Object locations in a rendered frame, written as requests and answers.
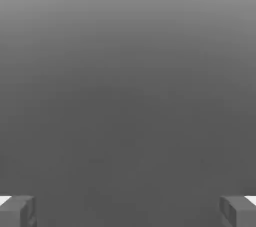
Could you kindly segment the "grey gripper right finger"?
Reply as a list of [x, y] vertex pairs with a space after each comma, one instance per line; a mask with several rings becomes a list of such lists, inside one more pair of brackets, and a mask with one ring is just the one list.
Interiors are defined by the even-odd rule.
[[224, 227], [256, 227], [256, 195], [221, 196], [219, 211]]

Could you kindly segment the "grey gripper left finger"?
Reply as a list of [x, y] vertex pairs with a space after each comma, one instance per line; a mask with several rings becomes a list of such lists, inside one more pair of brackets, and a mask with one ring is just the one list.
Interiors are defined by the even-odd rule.
[[0, 203], [0, 227], [37, 227], [36, 197], [13, 195]]

